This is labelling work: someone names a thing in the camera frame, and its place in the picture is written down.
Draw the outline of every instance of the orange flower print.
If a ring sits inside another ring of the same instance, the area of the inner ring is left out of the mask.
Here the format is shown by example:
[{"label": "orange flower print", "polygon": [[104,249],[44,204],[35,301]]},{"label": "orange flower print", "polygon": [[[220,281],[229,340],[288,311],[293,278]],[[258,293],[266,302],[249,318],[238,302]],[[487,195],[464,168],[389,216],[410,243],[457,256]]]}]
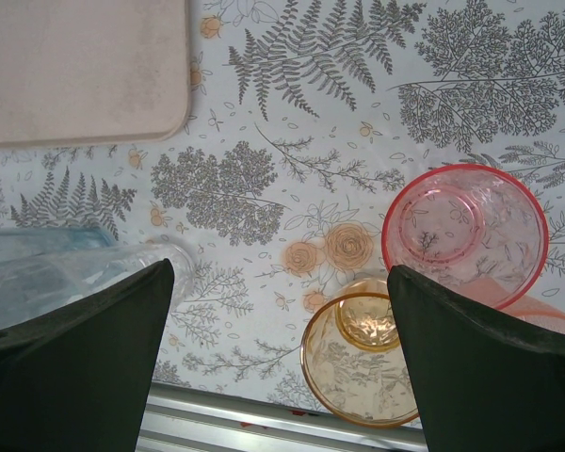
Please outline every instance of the orange flower print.
[{"label": "orange flower print", "polygon": [[178,344],[180,344],[180,339],[178,339],[177,336],[170,334],[168,342],[172,347],[176,347]]},{"label": "orange flower print", "polygon": [[315,313],[318,311],[322,306],[327,304],[327,299],[322,292],[319,290],[315,290],[313,292],[309,292],[303,298],[303,307],[308,313]]},{"label": "orange flower print", "polygon": [[219,30],[224,25],[219,16],[209,16],[201,21],[201,34],[204,38],[212,39],[215,36],[219,38]]},{"label": "orange flower print", "polygon": [[325,252],[329,262],[338,270],[354,270],[370,259],[373,241],[362,224],[340,224],[327,234]]},{"label": "orange flower print", "polygon": [[156,227],[163,226],[168,227],[168,221],[171,221],[171,217],[164,217],[166,214],[165,210],[159,209],[159,206],[155,202],[151,202],[151,224]]},{"label": "orange flower print", "polygon": [[196,87],[200,84],[201,80],[201,67],[197,61],[193,61],[190,63],[190,86]]},{"label": "orange flower print", "polygon": [[136,168],[137,170],[142,170],[142,160],[144,160],[144,157],[146,156],[147,153],[139,151],[135,146],[128,151],[128,163],[131,167]]},{"label": "orange flower print", "polygon": [[207,76],[213,75],[211,71],[202,69],[201,64],[203,60],[203,52],[199,53],[199,56],[192,58],[190,62],[190,86],[193,91],[199,90],[203,94],[207,94],[207,89],[203,82],[207,80]]},{"label": "orange flower print", "polygon": [[289,304],[293,303],[294,299],[287,299],[284,295],[279,294],[278,292],[274,292],[276,295],[276,305],[281,308],[283,311],[289,310]]},{"label": "orange flower print", "polygon": [[284,266],[295,276],[309,275],[321,263],[316,246],[307,242],[291,245],[284,252]]},{"label": "orange flower print", "polygon": [[371,124],[362,121],[362,127],[360,127],[360,135],[363,137],[370,137],[370,144],[373,144],[374,139],[372,136],[376,135],[381,137],[383,134],[378,130],[375,130]]}]

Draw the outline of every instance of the beige mat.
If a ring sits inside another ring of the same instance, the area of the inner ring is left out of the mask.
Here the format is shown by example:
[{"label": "beige mat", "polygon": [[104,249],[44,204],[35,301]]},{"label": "beige mat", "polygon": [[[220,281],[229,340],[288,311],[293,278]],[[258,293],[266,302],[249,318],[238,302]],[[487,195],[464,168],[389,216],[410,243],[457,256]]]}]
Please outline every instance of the beige mat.
[{"label": "beige mat", "polygon": [[0,148],[171,136],[187,39],[186,0],[0,0]]}]

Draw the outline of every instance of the floral tablecloth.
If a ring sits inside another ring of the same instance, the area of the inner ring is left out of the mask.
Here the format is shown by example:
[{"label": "floral tablecloth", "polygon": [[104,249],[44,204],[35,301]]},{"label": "floral tablecloth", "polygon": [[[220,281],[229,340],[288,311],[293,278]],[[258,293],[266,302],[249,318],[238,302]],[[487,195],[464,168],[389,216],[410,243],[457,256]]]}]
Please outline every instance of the floral tablecloth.
[{"label": "floral tablecloth", "polygon": [[447,163],[535,193],[551,243],[530,295],[565,312],[565,0],[189,3],[180,134],[0,152],[0,227],[100,225],[189,250],[195,292],[156,380],[321,410],[299,368],[306,322],[385,274],[392,199]]}]

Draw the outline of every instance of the tree print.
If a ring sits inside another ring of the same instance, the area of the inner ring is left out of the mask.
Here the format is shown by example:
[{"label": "tree print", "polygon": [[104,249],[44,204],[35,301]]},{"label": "tree print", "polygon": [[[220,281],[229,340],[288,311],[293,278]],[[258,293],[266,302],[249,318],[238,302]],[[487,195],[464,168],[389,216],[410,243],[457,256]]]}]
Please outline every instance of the tree print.
[{"label": "tree print", "polygon": [[223,370],[234,371],[234,381],[247,379],[250,371],[255,371],[260,379],[267,379],[276,375],[283,368],[282,359],[299,349],[288,346],[271,346],[265,341],[255,340],[255,345],[261,355],[244,353],[239,346],[233,347],[231,356],[215,353],[212,360],[206,361],[194,353],[187,353],[182,359],[182,366],[191,371],[201,370],[202,374],[216,375]]},{"label": "tree print", "polygon": [[261,38],[246,29],[242,54],[234,46],[229,48],[229,64],[238,78],[238,102],[243,103],[252,83],[266,120],[272,89],[280,91],[289,104],[318,118],[305,98],[305,85],[317,84],[317,91],[355,110],[356,98],[348,79],[356,79],[375,92],[375,77],[367,59],[373,57],[391,74],[388,45],[392,42],[406,47],[402,33],[414,33],[414,23],[425,6],[414,3],[400,7],[396,0],[384,6],[381,0],[373,0],[365,14],[363,0],[356,0],[352,10],[347,0],[335,0],[325,16],[322,0],[312,0],[299,16],[298,4],[299,0],[287,0],[279,21]]},{"label": "tree print", "polygon": [[429,16],[416,49],[438,78],[395,87],[416,142],[469,152],[499,132],[536,136],[555,125],[565,105],[565,10],[512,32],[505,20],[483,0]]},{"label": "tree print", "polygon": [[174,163],[162,154],[153,167],[153,194],[165,208],[186,207],[188,222],[216,229],[230,244],[267,244],[280,227],[284,206],[261,199],[278,177],[272,155],[239,141],[218,161],[187,148]]},{"label": "tree print", "polygon": [[45,227],[104,227],[119,239],[116,218],[125,221],[125,212],[132,210],[137,191],[110,186],[105,179],[100,189],[94,176],[89,187],[84,173],[80,173],[75,187],[71,185],[69,168],[57,186],[55,175],[49,172],[40,191],[30,201],[21,195],[21,207],[10,207],[10,217],[19,228]]},{"label": "tree print", "polygon": [[257,125],[255,128],[268,144],[281,154],[279,163],[282,168],[288,170],[288,175],[301,184],[313,174],[318,178],[319,185],[330,193],[337,191],[335,181],[339,179],[370,193],[377,193],[378,188],[383,191],[396,191],[405,185],[404,175],[398,169],[377,170],[369,175],[363,160],[354,158],[345,165],[339,165],[341,157],[336,149],[331,150],[326,157],[302,155],[314,141],[312,137],[293,142],[282,139],[272,141]]},{"label": "tree print", "polygon": [[175,384],[182,388],[190,388],[190,383],[188,381],[182,381],[180,376],[178,376],[178,366],[172,364],[170,361],[162,362],[161,360],[157,360],[153,371],[153,381]]}]

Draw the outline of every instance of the plastic cup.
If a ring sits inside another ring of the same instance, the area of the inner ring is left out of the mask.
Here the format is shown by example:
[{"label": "plastic cup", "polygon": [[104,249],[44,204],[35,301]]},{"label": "plastic cup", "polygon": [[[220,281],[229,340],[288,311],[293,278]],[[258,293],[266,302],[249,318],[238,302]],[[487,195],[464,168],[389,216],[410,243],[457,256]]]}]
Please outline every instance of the plastic cup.
[{"label": "plastic cup", "polygon": [[169,259],[175,284],[172,309],[192,290],[188,254],[171,244],[76,250],[29,257],[0,270],[0,330],[47,314]]},{"label": "plastic cup", "polygon": [[473,299],[503,309],[540,276],[548,226],[534,195],[515,178],[481,165],[451,165],[397,195],[381,245],[387,269],[403,264],[459,293],[476,284]]}]

